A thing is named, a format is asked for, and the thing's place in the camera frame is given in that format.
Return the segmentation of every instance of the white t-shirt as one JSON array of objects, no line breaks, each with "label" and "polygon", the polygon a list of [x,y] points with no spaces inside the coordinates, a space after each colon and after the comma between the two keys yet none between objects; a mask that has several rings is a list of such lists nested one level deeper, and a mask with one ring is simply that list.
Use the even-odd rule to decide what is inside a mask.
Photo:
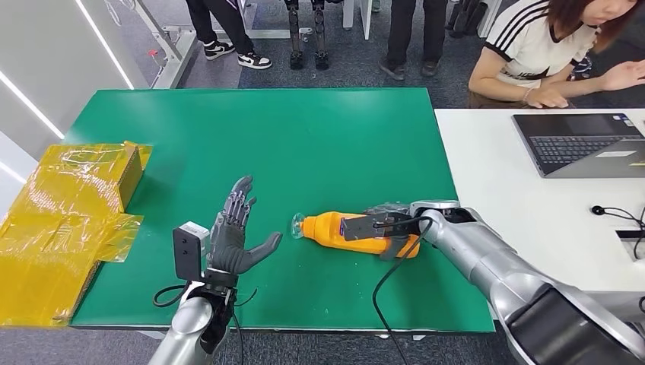
[{"label": "white t-shirt", "polygon": [[507,62],[498,80],[539,87],[543,78],[577,65],[593,47],[595,27],[580,22],[573,34],[558,40],[547,15],[548,0],[519,0],[500,14],[485,44]]}]

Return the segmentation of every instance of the sneaker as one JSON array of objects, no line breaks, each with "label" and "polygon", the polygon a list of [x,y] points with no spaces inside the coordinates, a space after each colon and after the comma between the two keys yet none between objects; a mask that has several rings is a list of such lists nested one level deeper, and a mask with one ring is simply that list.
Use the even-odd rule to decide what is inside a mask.
[{"label": "sneaker", "polygon": [[209,44],[204,44],[204,54],[206,54],[206,59],[212,60],[216,59],[219,56],[226,55],[235,50],[232,43],[220,42],[214,40]]},{"label": "sneaker", "polygon": [[421,75],[427,78],[431,78],[437,74],[439,68],[439,62],[435,61],[424,61],[421,66]]},{"label": "sneaker", "polygon": [[255,52],[248,52],[246,55],[237,55],[237,63],[244,67],[254,68],[255,70],[264,70],[273,65],[270,59],[261,57]]},{"label": "sneaker", "polygon": [[397,81],[405,80],[405,67],[403,65],[398,65],[393,68],[392,66],[388,65],[386,59],[381,59],[379,61],[379,68],[385,71],[388,76]]}]

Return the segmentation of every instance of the woman's hand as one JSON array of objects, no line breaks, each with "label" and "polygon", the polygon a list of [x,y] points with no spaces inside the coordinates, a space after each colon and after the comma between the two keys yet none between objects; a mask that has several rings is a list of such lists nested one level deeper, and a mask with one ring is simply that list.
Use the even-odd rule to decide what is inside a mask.
[{"label": "woman's hand", "polygon": [[645,84],[645,60],[623,62],[614,66],[600,77],[601,88],[605,91],[622,90]]},{"label": "woman's hand", "polygon": [[544,106],[548,108],[566,108],[569,106],[567,99],[552,87],[532,89],[526,96],[526,103],[537,109],[542,109]]}]

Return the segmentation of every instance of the white cable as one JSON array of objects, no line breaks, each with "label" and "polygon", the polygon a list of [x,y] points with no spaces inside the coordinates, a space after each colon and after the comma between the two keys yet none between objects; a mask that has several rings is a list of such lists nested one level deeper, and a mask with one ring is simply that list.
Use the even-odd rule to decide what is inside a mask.
[{"label": "white cable", "polygon": [[112,3],[109,2],[108,0],[105,1],[105,6],[107,6],[107,12],[110,13],[110,16],[112,17],[112,20],[114,21],[114,24],[116,24],[117,27],[121,27],[121,18],[119,18],[119,15],[116,13],[116,10],[114,10],[114,7],[112,6]]},{"label": "white cable", "polygon": [[125,6],[130,10],[134,11],[135,8],[137,7],[137,3],[135,2],[135,0],[120,0],[120,1],[121,1],[121,4],[123,4],[123,6]]}]

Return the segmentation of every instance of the bracelet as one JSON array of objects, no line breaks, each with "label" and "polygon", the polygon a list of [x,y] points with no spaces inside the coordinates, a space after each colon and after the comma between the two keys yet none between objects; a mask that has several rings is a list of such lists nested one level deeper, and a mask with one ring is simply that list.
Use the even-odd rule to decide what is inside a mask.
[{"label": "bracelet", "polygon": [[529,98],[529,93],[530,93],[531,91],[533,91],[533,90],[535,90],[535,87],[531,87],[530,89],[528,89],[528,90],[524,93],[524,97],[522,98],[522,102],[523,102],[523,103],[526,103],[526,99],[528,99],[528,98]]}]

